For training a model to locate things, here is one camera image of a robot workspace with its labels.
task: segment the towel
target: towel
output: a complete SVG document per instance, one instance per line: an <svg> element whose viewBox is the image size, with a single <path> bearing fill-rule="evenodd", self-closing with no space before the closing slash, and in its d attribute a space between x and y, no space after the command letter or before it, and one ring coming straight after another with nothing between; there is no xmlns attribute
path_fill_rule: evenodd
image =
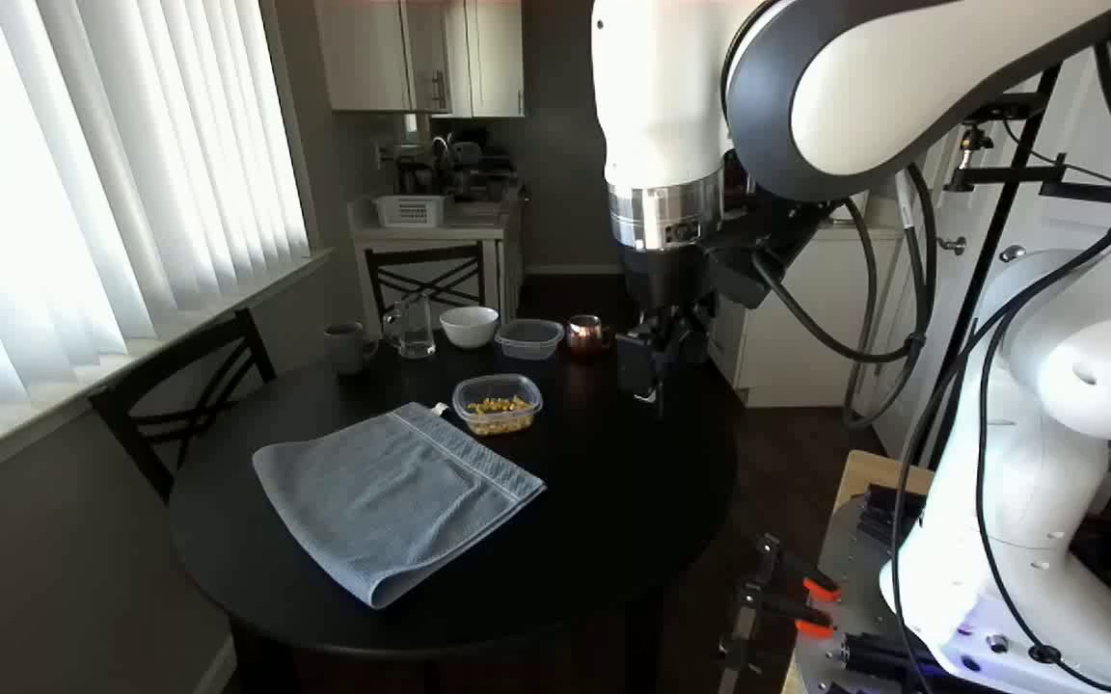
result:
<svg viewBox="0 0 1111 694"><path fill-rule="evenodd" d="M423 403L269 442L251 464L294 538L370 610L392 606L543 493L539 478Z"/></svg>

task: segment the chair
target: chair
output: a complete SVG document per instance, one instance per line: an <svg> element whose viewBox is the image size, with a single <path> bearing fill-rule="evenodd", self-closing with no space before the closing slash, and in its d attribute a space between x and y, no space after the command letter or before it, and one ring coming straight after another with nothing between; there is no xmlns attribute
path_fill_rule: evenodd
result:
<svg viewBox="0 0 1111 694"><path fill-rule="evenodd" d="M368 252L368 272L377 315L390 312L387 292L428 292L433 303L446 310L486 303L480 243L435 252Z"/></svg>
<svg viewBox="0 0 1111 694"><path fill-rule="evenodd" d="M174 374L180 370L189 370L194 387L202 387L194 403L140 411L140 403L152 392L161 392L161 387L174 387L177 380ZM126 370L108 390L93 392L93 410L111 429L111 437L126 448L140 475L158 489L161 502L171 502L174 471L185 464L194 441L208 433L213 420L231 403L240 380L251 370L257 374L257 380L275 380L278 374L253 333L251 312L240 310L234 315L185 335L180 342Z"/></svg>

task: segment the window blind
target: window blind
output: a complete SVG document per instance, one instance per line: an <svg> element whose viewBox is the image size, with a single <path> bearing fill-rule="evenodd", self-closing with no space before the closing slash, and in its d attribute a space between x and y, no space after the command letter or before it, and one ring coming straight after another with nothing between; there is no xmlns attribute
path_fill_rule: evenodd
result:
<svg viewBox="0 0 1111 694"><path fill-rule="evenodd" d="M0 0L0 433L306 258L257 0Z"/></svg>

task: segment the white bowl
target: white bowl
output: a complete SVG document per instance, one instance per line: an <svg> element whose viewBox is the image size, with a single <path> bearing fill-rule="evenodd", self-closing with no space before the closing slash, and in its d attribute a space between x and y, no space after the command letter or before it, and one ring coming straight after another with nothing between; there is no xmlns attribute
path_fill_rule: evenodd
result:
<svg viewBox="0 0 1111 694"><path fill-rule="evenodd" d="M496 322L500 322L500 312L486 310L486 303L464 303L464 310L441 312L441 329L445 329L446 342L456 342L464 351L486 348L494 339Z"/></svg>

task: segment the black table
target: black table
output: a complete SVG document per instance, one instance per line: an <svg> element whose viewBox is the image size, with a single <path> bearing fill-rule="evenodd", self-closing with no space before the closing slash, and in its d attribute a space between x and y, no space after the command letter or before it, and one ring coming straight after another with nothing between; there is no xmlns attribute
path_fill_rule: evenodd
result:
<svg viewBox="0 0 1111 694"><path fill-rule="evenodd" d="M546 489L399 606L370 612L284 533L251 450L406 401L453 401L460 379L496 370L530 374L546 403L530 433L486 442ZM420 362L382 355L357 379L316 362L240 401L177 475L171 537L195 590L231 617L246 690L294 686L288 648L441 660L620 610L630 681L652 690L661 592L727 522L734 471L728 396L710 366L676 374L656 411L613 387L609 358L508 362L441 348Z"/></svg>

